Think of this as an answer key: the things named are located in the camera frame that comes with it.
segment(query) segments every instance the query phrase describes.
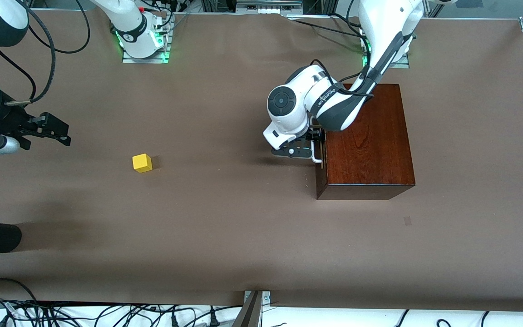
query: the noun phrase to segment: wooden box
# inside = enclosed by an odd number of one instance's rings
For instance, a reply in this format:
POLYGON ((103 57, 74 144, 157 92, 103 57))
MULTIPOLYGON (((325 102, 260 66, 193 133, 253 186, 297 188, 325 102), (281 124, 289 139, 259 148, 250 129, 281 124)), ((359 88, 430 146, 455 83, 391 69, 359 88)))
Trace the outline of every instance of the wooden box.
POLYGON ((318 199, 391 199, 415 186, 401 91, 380 84, 343 132, 326 132, 316 166, 318 199))

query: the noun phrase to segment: yellow cube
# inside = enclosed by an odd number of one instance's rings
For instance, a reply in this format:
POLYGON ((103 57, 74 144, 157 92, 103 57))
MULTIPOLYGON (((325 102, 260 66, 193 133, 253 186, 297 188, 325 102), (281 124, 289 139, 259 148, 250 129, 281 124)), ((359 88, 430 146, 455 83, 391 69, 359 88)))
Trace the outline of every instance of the yellow cube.
POLYGON ((133 168, 139 173, 144 173, 152 170, 152 161, 146 153, 135 155, 133 157, 133 168))

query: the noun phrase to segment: cable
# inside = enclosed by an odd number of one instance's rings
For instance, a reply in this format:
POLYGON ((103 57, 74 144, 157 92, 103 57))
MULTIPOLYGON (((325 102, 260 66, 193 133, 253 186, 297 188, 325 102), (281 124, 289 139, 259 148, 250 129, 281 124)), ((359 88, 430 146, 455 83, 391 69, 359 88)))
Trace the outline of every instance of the cable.
POLYGON ((320 0, 316 0, 316 2, 314 2, 314 4, 312 6, 310 6, 310 8, 308 8, 308 11, 305 12, 305 15, 307 15, 314 8, 314 6, 316 6, 318 4, 318 1, 320 1, 320 0))
POLYGON ((220 325, 220 323, 217 320, 217 316, 215 314, 215 311, 213 310, 213 306, 210 307, 209 312, 211 314, 211 322, 209 323, 209 327, 218 327, 220 325))
MULTIPOLYGON (((86 22, 86 29, 88 30, 88 36, 86 37, 86 42, 84 43, 84 45, 81 46, 77 50, 66 51, 66 50, 56 49, 56 52, 60 52, 61 54, 76 54, 76 53, 80 52, 81 50, 84 50, 86 48, 86 46, 88 46, 88 43, 90 42, 91 31, 90 31, 90 23, 88 21, 88 17, 86 16, 85 10, 82 8, 82 4, 80 3, 80 1, 75 0, 75 2, 77 2, 78 7, 80 8, 80 11, 82 12, 82 15, 84 16, 84 21, 86 22)), ((34 31, 34 29, 31 28, 31 26, 29 27, 29 30, 35 36, 35 38, 38 39, 38 41, 41 44, 43 44, 49 48, 49 44, 47 44, 44 40, 40 39, 39 35, 37 35, 37 33, 34 31)))
POLYGON ((365 36, 363 36, 359 31, 355 30, 355 28, 353 27, 353 25, 350 23, 350 9, 352 7, 352 4, 354 4, 355 0, 350 0, 350 4, 348 4, 348 8, 346 9, 346 25, 348 26, 348 28, 355 32, 356 35, 358 35, 362 40, 363 42, 365 43, 365 48, 366 48, 366 52, 367 52, 367 64, 366 66, 367 67, 370 67, 370 49, 369 49, 369 43, 367 43, 367 39, 365 36))
POLYGON ((449 321, 446 321, 445 319, 439 319, 436 323, 437 327, 441 327, 442 322, 446 323, 448 327, 451 327, 451 324, 449 323, 449 321))
POLYGON ((407 313, 409 312, 409 309, 405 310, 405 312, 403 312, 403 315, 401 315, 401 319, 399 320, 399 323, 397 323, 397 325, 395 327, 401 327, 401 325, 403 325, 403 320, 405 320, 405 316, 407 315, 407 313))
MULTIPOLYGON (((317 62, 320 65, 320 67, 322 67, 322 69, 324 69, 324 73, 326 74, 326 77, 328 77, 328 80, 330 81, 330 84, 334 84, 334 80, 332 80, 332 76, 328 72, 328 69, 326 69, 326 66, 324 66, 324 64, 322 64, 322 62, 320 60, 318 60, 318 59, 312 60, 312 62, 310 62, 310 64, 314 64, 314 62, 317 62)), ((338 93, 342 93, 342 94, 346 94, 346 95, 358 95, 358 96, 361 96, 361 97, 369 97, 369 98, 374 97, 373 94, 349 91, 348 89, 339 89, 338 93)))
POLYGON ((36 87, 35 87, 35 81, 33 78, 31 78, 31 76, 29 75, 29 73, 27 73, 25 70, 23 70, 23 68, 21 68, 18 64, 16 64, 15 62, 13 62, 13 60, 9 59, 8 56, 6 56, 1 50, 0 50, 0 56, 2 58, 4 58, 7 62, 9 62, 9 64, 11 64, 13 67, 15 67, 15 69, 19 70, 23 75, 25 75, 25 77, 27 77, 27 79, 30 80, 30 83, 31 83, 31 95, 30 95, 30 99, 33 99, 35 97, 35 90, 36 90, 36 87))
MULTIPOLYGON (((347 20, 346 18, 344 18, 342 15, 340 15, 339 13, 329 13, 328 16, 334 16, 334 17, 338 17, 340 19, 342 19, 342 21, 344 21, 345 23, 348 22, 349 20, 347 20)), ((357 24, 357 23, 350 23, 350 25, 354 26, 354 27, 359 27, 360 28, 360 24, 357 24)))
POLYGON ((48 38, 49 49, 52 54, 52 65, 50 66, 50 69, 49 69, 48 81, 44 87, 44 90, 37 97, 35 97, 33 99, 29 99, 29 103, 34 103, 36 101, 41 100, 44 97, 44 95, 46 95, 46 93, 48 93, 49 87, 52 85, 52 80, 54 79, 54 72, 56 71, 56 48, 54 47, 54 40, 52 40, 52 35, 50 35, 48 28, 45 27, 43 21, 41 19, 39 19, 38 15, 36 15, 35 12, 33 10, 31 10, 31 8, 29 8, 26 4, 24 4, 23 1, 21 1, 21 0, 15 0, 15 1, 18 4, 20 4, 21 6, 23 6, 23 8, 25 8, 25 10, 27 10, 27 12, 29 12, 29 14, 35 19, 35 21, 38 22, 38 24, 44 30, 44 33, 45 33, 46 37, 48 38))
POLYGON ((21 286, 21 288, 23 288, 27 294, 29 294, 30 298, 32 300, 34 300, 34 302, 37 304, 38 300, 35 298, 35 295, 33 294, 33 292, 30 290, 29 287, 27 287, 25 284, 21 283, 21 282, 18 282, 16 281, 15 279, 11 279, 11 278, 4 278, 4 277, 0 277, 0 281, 3 281, 3 282, 10 282, 10 283, 14 283, 14 284, 17 284, 19 286, 21 286))
POLYGON ((222 307, 222 308, 213 309, 213 310, 211 310, 211 311, 209 311, 209 312, 207 312, 207 313, 205 313, 205 314, 202 314, 202 315, 198 316, 197 318, 193 319, 193 321, 190 321, 189 323, 187 323, 187 325, 185 325, 185 326, 183 326, 183 327, 189 327, 189 325, 191 325, 192 323, 193 323, 193 324, 196 323, 197 320, 199 320, 199 319, 205 317, 206 315, 211 314, 212 312, 218 312, 218 311, 220 311, 220 310, 233 309, 233 308, 241 308, 242 306, 243 306, 243 305, 239 305, 239 306, 229 306, 229 307, 222 307))
POLYGON ((183 18, 181 18, 179 21, 177 21, 177 23, 175 23, 175 25, 173 25, 172 29, 166 31, 166 32, 160 32, 159 34, 160 35, 167 35, 169 32, 171 32, 172 30, 174 30, 177 26, 179 26, 179 24, 181 24, 181 21, 183 21, 185 18, 189 17, 191 13, 190 12, 187 12, 185 13, 185 16, 183 18))
POLYGON ((348 33, 348 32, 344 32, 344 31, 339 31, 339 30, 335 30, 335 29, 331 29, 330 27, 325 27, 325 26, 321 26, 321 25, 316 25, 316 24, 312 24, 312 23, 306 23, 305 21, 301 21, 301 20, 295 20, 296 23, 300 23, 300 24, 303 24, 303 25, 308 25, 308 26, 312 26, 312 27, 316 27, 318 29, 323 29, 323 30, 326 30, 326 31, 332 31, 332 32, 335 32, 335 33, 340 33, 341 35, 350 35, 350 36, 357 36, 353 33, 348 33))
POLYGON ((488 313, 489 313, 489 310, 486 311, 486 312, 484 313, 484 315, 482 315, 482 317, 481 317, 481 327, 484 327, 485 317, 488 316, 488 313))
POLYGON ((156 27, 157 29, 159 29, 159 28, 165 26, 166 24, 168 24, 168 23, 171 21, 171 18, 172 18, 172 16, 173 16, 173 11, 172 11, 172 9, 170 9, 170 8, 166 8, 166 7, 160 7, 160 6, 157 6, 157 5, 155 5, 154 3, 153 3, 153 4, 149 4, 149 3, 146 2, 145 0, 141 0, 141 2, 143 2, 144 4, 146 4, 146 5, 149 6, 149 7, 152 7, 152 8, 156 8, 156 9, 158 9, 158 11, 160 11, 160 12, 162 12, 161 9, 168 10, 167 21, 164 22, 164 23, 162 23, 161 25, 157 25, 157 27, 156 27))

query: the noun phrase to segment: wire bundle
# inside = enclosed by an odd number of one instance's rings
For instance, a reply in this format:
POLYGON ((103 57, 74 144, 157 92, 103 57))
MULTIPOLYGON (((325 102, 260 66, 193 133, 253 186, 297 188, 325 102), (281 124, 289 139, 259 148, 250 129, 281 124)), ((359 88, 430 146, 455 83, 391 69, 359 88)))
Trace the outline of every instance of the wire bundle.
POLYGON ((179 306, 170 306, 164 310, 161 310, 160 306, 156 305, 135 305, 135 304, 114 304, 103 309, 98 316, 94 318, 90 317, 73 317, 67 314, 64 310, 64 307, 57 307, 53 305, 46 305, 39 302, 33 292, 26 285, 21 282, 15 281, 14 279, 9 278, 0 278, 0 281, 11 282, 22 287, 30 296, 30 301, 19 301, 19 300, 4 300, 0 298, 0 307, 3 306, 7 313, 6 316, 0 322, 0 327, 6 327, 8 321, 11 320, 14 327, 18 327, 18 322, 30 322, 32 327, 60 327, 60 323, 69 325, 70 327, 83 327, 79 321, 94 321, 94 327, 98 327, 98 323, 101 318, 107 317, 109 315, 115 314, 123 308, 128 310, 124 315, 113 324, 113 327, 129 327, 131 321, 135 317, 145 318, 149 321, 147 327, 157 327, 164 315, 170 314, 171 320, 173 321, 173 327, 179 327, 177 323, 176 313, 181 311, 191 310, 193 312, 193 320, 186 323, 183 327, 190 327, 199 321, 199 319, 206 317, 207 315, 212 316, 212 322, 217 321, 215 317, 215 312, 220 310, 226 310, 230 308, 240 308, 241 306, 228 306, 214 308, 210 307, 210 310, 205 314, 199 315, 197 317, 197 312, 194 308, 179 308, 179 306), (153 315, 158 313, 156 318, 149 317, 149 313, 153 315))
MULTIPOLYGON (((366 39, 366 37, 364 35, 362 35, 361 32, 356 29, 356 28, 360 28, 360 25, 350 22, 350 9, 351 9, 352 5, 354 4, 354 2, 355 2, 355 0, 350 0, 350 4, 348 5, 348 8, 346 10, 346 17, 342 17, 342 15, 340 15, 338 13, 332 13, 332 14, 328 15, 328 16, 338 17, 339 19, 344 21, 346 23, 346 25, 348 26, 348 28, 353 33, 340 31, 340 30, 336 30, 336 29, 331 29, 330 27, 325 27, 325 26, 321 26, 321 25, 307 23, 305 21, 295 20, 297 23, 300 23, 300 24, 303 24, 303 25, 312 26, 312 27, 316 27, 318 29, 324 29, 324 30, 327 30, 327 31, 332 31, 332 32, 335 32, 335 33, 340 33, 342 35, 350 35, 350 36, 359 37, 362 40, 362 42, 365 44, 365 52, 366 52, 367 62, 366 62, 365 67, 363 68, 363 70, 361 70, 361 72, 359 72, 359 73, 343 77, 342 79, 339 80, 339 82, 343 82, 345 80, 349 80, 349 79, 352 79, 354 77, 358 77, 358 76, 361 75, 362 72, 367 72, 367 70, 370 67, 371 50, 370 50, 369 42, 366 39)), ((328 77, 328 79, 330 80, 331 84, 334 84, 334 81, 332 80, 332 76, 328 72, 328 69, 326 69, 326 66, 324 66, 324 64, 322 64, 322 62, 320 62, 320 60, 314 59, 314 60, 312 60, 311 64, 314 64, 314 62, 317 62, 322 67, 322 69, 324 69, 324 73, 326 74, 326 77, 328 77)), ((369 98, 374 96, 374 95, 372 95, 370 93, 361 93, 361 92, 349 91, 348 89, 339 89, 338 93, 342 93, 342 94, 346 94, 346 95, 358 95, 358 96, 369 97, 369 98)))
POLYGON ((16 1, 17 1, 17 3, 21 4, 21 6, 23 6, 23 8, 25 8, 25 10, 27 10, 29 15, 31 15, 35 19, 35 21, 37 21, 37 23, 39 24, 41 29, 44 31, 44 34, 45 34, 46 38, 48 39, 48 43, 46 43, 44 40, 42 40, 39 37, 39 35, 37 35, 37 33, 33 30, 33 28, 31 26, 29 26, 29 30, 31 31, 31 33, 35 36, 35 38, 41 44, 45 45, 46 47, 48 47, 50 49, 50 53, 51 53, 51 56, 52 56, 52 64, 50 65, 48 81, 46 82, 46 85, 45 85, 44 89, 42 90, 42 92, 36 97, 35 93, 36 93, 36 88, 37 87, 35 85, 34 79, 23 68, 21 68, 18 64, 13 62, 13 60, 11 60, 8 56, 6 56, 6 54, 4 54, 1 51, 1 49, 0 49, 0 56, 2 58, 4 58, 7 62, 9 62, 9 64, 11 64, 14 68, 19 70, 23 75, 25 75, 25 77, 27 77, 27 79, 30 81, 30 83, 31 83, 31 95, 30 95, 29 99, 27 101, 19 101, 22 104, 24 102, 29 104, 29 103, 34 103, 36 101, 41 100, 46 95, 46 93, 48 93, 48 90, 49 90, 50 86, 52 85, 52 80, 54 80, 54 73, 56 71, 56 52, 60 52, 62 54, 76 54, 76 53, 80 52, 81 50, 84 50, 86 48, 86 46, 88 46, 88 44, 90 42, 91 31, 90 31, 90 24, 89 24, 89 21, 88 21, 88 17, 86 16, 86 13, 85 13, 85 11, 84 11, 80 1, 79 0, 75 0, 75 2, 77 2, 78 7, 79 7, 79 9, 82 12, 82 15, 84 17, 84 21, 86 23, 86 27, 87 27, 87 30, 88 30, 88 36, 86 37, 86 41, 85 41, 84 45, 79 47, 79 49, 76 49, 76 50, 60 50, 60 49, 56 49, 56 47, 54 46, 54 40, 52 40, 52 35, 50 35, 50 32, 48 31, 48 28, 43 23, 43 21, 22 0, 16 0, 16 1))

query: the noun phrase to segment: black cable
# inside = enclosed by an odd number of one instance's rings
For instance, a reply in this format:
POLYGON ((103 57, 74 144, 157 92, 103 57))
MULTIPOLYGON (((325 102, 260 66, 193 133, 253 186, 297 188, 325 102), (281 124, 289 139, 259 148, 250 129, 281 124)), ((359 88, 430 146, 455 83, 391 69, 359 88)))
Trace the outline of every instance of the black cable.
POLYGON ((29 73, 27 73, 23 68, 21 68, 18 64, 16 64, 15 62, 13 62, 13 60, 9 59, 8 56, 6 56, 1 50, 0 50, 0 56, 2 58, 4 58, 7 62, 9 62, 10 65, 12 65, 13 67, 15 67, 15 69, 19 70, 25 77, 27 77, 27 79, 30 80, 30 83, 31 83, 31 95, 30 95, 30 99, 33 99, 35 97, 35 92, 36 92, 36 87, 35 87, 35 81, 33 78, 31 78, 31 76, 29 75, 29 73))
POLYGON ((316 25, 316 24, 312 24, 312 23, 306 23, 305 21, 301 21, 301 20, 295 20, 295 22, 303 24, 303 25, 316 27, 318 29, 323 29, 323 30, 326 30, 326 31, 332 31, 332 32, 340 33, 341 35, 357 36, 357 35, 355 35, 353 33, 348 33, 348 32, 344 32, 344 31, 340 31, 340 30, 335 30, 335 29, 331 29, 330 27, 325 27, 325 26, 316 25))
POLYGON ((169 29, 169 30, 166 31, 166 32, 160 32, 158 35, 167 35, 169 32, 171 32, 171 31, 174 30, 177 26, 179 26, 179 24, 181 24, 181 21, 183 21, 183 19, 189 17, 190 14, 191 14, 190 12, 185 13, 185 15, 183 16, 183 18, 181 18, 177 23, 175 23, 175 25, 173 25, 172 29, 169 29))
POLYGON ((211 314, 211 321, 209 323, 209 327, 218 327, 220 325, 220 323, 217 320, 217 316, 215 314, 215 311, 213 310, 213 306, 210 306, 209 312, 211 314))
MULTIPOLYGON (((95 318, 83 318, 83 317, 73 318, 70 315, 67 315, 66 313, 64 313, 64 312, 62 312, 62 311, 60 311, 60 310, 58 310, 56 308, 40 306, 40 305, 32 303, 32 302, 25 302, 25 301, 19 301, 19 300, 2 300, 2 299, 0 299, 0 305, 4 306, 6 309, 8 309, 8 313, 9 313, 10 317, 12 319, 14 319, 14 321, 29 321, 31 323, 32 327, 37 327, 37 323, 40 323, 40 325, 42 325, 44 322, 52 323, 54 320, 56 320, 56 321, 63 321, 63 322, 68 323, 69 325, 74 326, 74 327, 81 327, 81 325, 78 323, 78 321, 76 321, 77 319, 95 320, 95 318), (6 304, 8 304, 8 303, 9 304, 14 304, 16 306, 19 306, 19 308, 21 308, 23 310, 24 316, 27 317, 27 319, 15 318, 12 315, 12 313, 9 311, 8 307, 6 306, 6 304), (37 315, 37 318, 31 317, 29 311, 26 310, 25 306, 28 306, 28 307, 31 307, 31 308, 35 309, 35 314, 37 315), (44 312, 45 312, 45 310, 49 310, 51 312, 51 317, 49 317, 48 315, 44 314, 44 317, 40 318, 39 317, 39 310, 38 310, 39 308, 44 309, 44 312), (61 315, 65 316, 66 318, 57 317, 55 315, 55 313, 61 314, 61 315)), ((104 314, 104 315, 112 314, 114 312, 115 311, 108 312, 107 314, 104 314)))
POLYGON ((98 326, 98 322, 100 321, 100 315, 98 316, 98 318, 95 319, 95 321, 94 321, 94 327, 97 327, 97 326, 98 326))
POLYGON ((304 15, 307 15, 309 12, 312 11, 312 9, 315 10, 314 7, 318 4, 318 1, 320 1, 320 0, 316 0, 316 2, 314 2, 314 4, 312 6, 310 6, 310 8, 308 8, 308 11, 304 13, 304 15))
MULTIPOLYGON (((332 76, 328 72, 328 69, 326 69, 326 66, 324 66, 324 64, 322 64, 322 62, 320 60, 318 60, 318 59, 312 60, 312 62, 310 62, 310 64, 314 64, 314 62, 317 62, 320 65, 320 67, 322 67, 322 69, 324 69, 324 73, 326 74, 326 77, 328 77, 328 80, 330 81, 330 84, 334 84, 334 80, 332 80, 332 76)), ((360 93, 360 92, 355 92, 355 91, 348 91, 347 89, 339 89, 338 93, 342 93, 342 94, 346 94, 346 95, 358 95, 358 96, 361 96, 361 97, 374 97, 373 94, 360 93)))
POLYGON ((209 312, 207 312, 207 313, 205 313, 205 314, 202 314, 202 315, 196 317, 195 319, 193 319, 193 321, 190 321, 189 323, 187 323, 187 325, 185 325, 185 326, 183 326, 183 327, 189 327, 189 325, 191 325, 192 323, 193 323, 193 324, 196 323, 197 320, 199 320, 199 319, 205 317, 206 315, 209 315, 211 312, 218 312, 218 311, 220 311, 220 310, 226 310, 226 309, 232 309, 232 308, 241 308, 242 306, 243 306, 243 305, 239 305, 239 306, 229 306, 229 307, 222 307, 222 308, 216 308, 216 309, 214 309, 214 310, 211 310, 211 311, 209 311, 209 312))
POLYGON ((367 52, 367 64, 366 66, 367 67, 370 67, 370 56, 371 56, 371 53, 370 53, 370 49, 369 49, 369 43, 366 39, 366 37, 364 35, 362 35, 359 31, 357 31, 353 24, 350 23, 350 9, 352 7, 352 4, 354 4, 355 0, 350 0, 350 4, 348 4, 348 8, 346 9, 346 25, 348 26, 348 28, 355 32, 357 36, 359 36, 363 42, 365 43, 365 48, 366 48, 366 52, 367 52))
POLYGON ((343 82, 343 81, 345 81, 345 80, 353 79, 353 78, 355 78, 355 77, 358 77, 359 75, 360 75, 360 72, 358 72, 358 73, 356 73, 356 74, 352 74, 352 75, 350 75, 350 76, 346 76, 346 77, 344 77, 343 79, 340 79, 339 82, 343 82))
POLYGON ((52 35, 50 35, 48 28, 45 27, 43 21, 41 19, 39 19, 38 15, 36 15, 35 12, 33 10, 31 10, 31 8, 29 8, 26 4, 24 4, 22 0, 15 0, 15 1, 18 4, 20 4, 21 6, 23 6, 23 8, 25 8, 25 10, 27 10, 27 12, 29 12, 29 14, 35 19, 35 21, 38 22, 38 24, 44 30, 44 33, 45 33, 46 37, 48 38, 49 49, 52 54, 52 65, 50 66, 50 69, 49 69, 48 82, 46 83, 44 90, 37 97, 35 97, 34 99, 30 99, 30 102, 34 103, 36 101, 41 100, 44 97, 44 95, 46 95, 46 93, 48 93, 49 87, 52 85, 52 80, 54 79, 54 72, 56 71, 56 48, 54 47, 54 40, 52 40, 52 35))
POLYGON ((448 327, 451 327, 451 324, 449 323, 449 321, 446 321, 445 319, 439 319, 436 323, 437 327, 441 327, 442 322, 446 323, 448 327))
POLYGON ((157 6, 156 4, 154 4, 154 2, 153 2, 153 4, 149 4, 149 3, 146 2, 145 0, 141 0, 141 2, 143 2, 143 3, 146 4, 147 6, 150 6, 150 7, 152 7, 152 8, 156 8, 156 9, 158 9, 158 11, 160 11, 160 12, 162 12, 161 9, 168 10, 167 21, 164 22, 164 23, 162 23, 161 25, 157 25, 157 26, 156 26, 157 29, 159 29, 159 28, 165 26, 166 24, 168 24, 168 23, 171 21, 171 18, 173 17, 173 10, 172 10, 172 9, 170 9, 170 8, 166 8, 166 7, 160 7, 160 6, 157 6))
POLYGON ((399 323, 397 323, 397 325, 395 327, 401 327, 401 325, 403 325, 403 320, 405 320, 405 316, 407 315, 407 313, 409 312, 409 309, 405 310, 405 312, 403 312, 403 315, 401 315, 401 319, 399 320, 399 323))
MULTIPOLYGON (((81 46, 77 50, 66 51, 66 50, 56 49, 56 52, 60 52, 61 54, 76 54, 76 53, 80 52, 81 50, 84 50, 86 48, 86 46, 88 46, 88 43, 90 42, 91 31, 90 31, 90 23, 88 21, 88 17, 86 16, 86 12, 82 8, 82 4, 80 3, 80 1, 75 0, 75 2, 77 2, 79 9, 82 12, 82 15, 84 16, 84 21, 86 22, 86 29, 88 30, 88 36, 86 37, 86 42, 84 43, 84 45, 81 46)), ((35 36, 35 38, 38 39, 38 41, 41 44, 43 44, 49 48, 49 44, 47 44, 44 40, 40 39, 39 35, 37 35, 37 33, 34 31, 34 29, 31 28, 31 26, 29 27, 29 30, 35 36)))
MULTIPOLYGON (((342 21, 344 21, 345 23, 347 23, 349 20, 347 20, 346 18, 344 18, 342 15, 340 15, 339 13, 329 13, 328 16, 334 16, 334 17, 338 17, 340 18, 342 21)), ((357 23, 350 23, 350 25, 354 26, 354 27, 359 27, 360 28, 360 24, 357 24, 357 23)))
POLYGON ((3 282, 10 282, 10 283, 14 283, 14 284, 17 284, 19 286, 21 286, 21 288, 23 288, 27 294, 29 294, 30 298, 32 300, 34 300, 34 302, 37 304, 38 300, 35 298, 35 295, 33 294, 33 292, 30 290, 29 287, 27 287, 25 284, 21 283, 21 282, 18 282, 16 281, 15 279, 11 279, 11 278, 5 278, 5 277, 0 277, 0 281, 3 281, 3 282))
POLYGON ((488 313, 489 313, 489 310, 484 312, 484 315, 482 315, 482 317, 481 317, 481 327, 484 327, 485 317, 488 316, 488 313))

